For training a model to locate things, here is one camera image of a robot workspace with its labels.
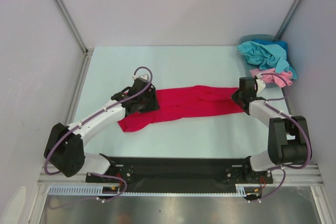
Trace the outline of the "red t shirt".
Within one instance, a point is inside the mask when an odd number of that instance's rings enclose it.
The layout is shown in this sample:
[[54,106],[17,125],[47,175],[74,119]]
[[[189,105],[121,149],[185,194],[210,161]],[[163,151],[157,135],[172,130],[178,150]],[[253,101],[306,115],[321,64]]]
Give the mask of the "red t shirt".
[[231,99],[237,88],[193,86],[163,89],[156,92],[159,110],[135,113],[118,122],[123,132],[136,132],[149,124],[175,121],[183,118],[242,113]]

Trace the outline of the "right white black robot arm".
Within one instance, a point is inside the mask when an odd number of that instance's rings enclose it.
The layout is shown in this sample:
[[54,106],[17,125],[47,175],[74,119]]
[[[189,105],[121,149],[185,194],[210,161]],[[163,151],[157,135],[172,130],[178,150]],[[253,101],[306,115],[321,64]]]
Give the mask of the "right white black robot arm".
[[312,158],[307,120],[303,116],[287,115],[258,96],[264,82],[256,77],[242,77],[232,100],[249,116],[268,127],[267,149],[248,156],[242,167],[242,178],[254,183],[261,174],[275,169],[305,168]]

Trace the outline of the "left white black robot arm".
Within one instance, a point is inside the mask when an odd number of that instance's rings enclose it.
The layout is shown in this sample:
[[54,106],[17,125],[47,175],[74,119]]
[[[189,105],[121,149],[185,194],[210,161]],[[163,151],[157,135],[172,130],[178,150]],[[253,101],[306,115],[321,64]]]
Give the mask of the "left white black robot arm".
[[84,147],[99,133],[113,123],[129,115],[158,110],[155,86],[147,74],[134,77],[130,87],[114,94],[98,111],[75,123],[57,123],[51,129],[44,151],[46,164],[52,164],[55,172],[47,167],[48,175],[63,174],[72,177],[79,172],[97,173],[105,182],[115,178],[116,169],[112,161],[103,154],[85,153]]

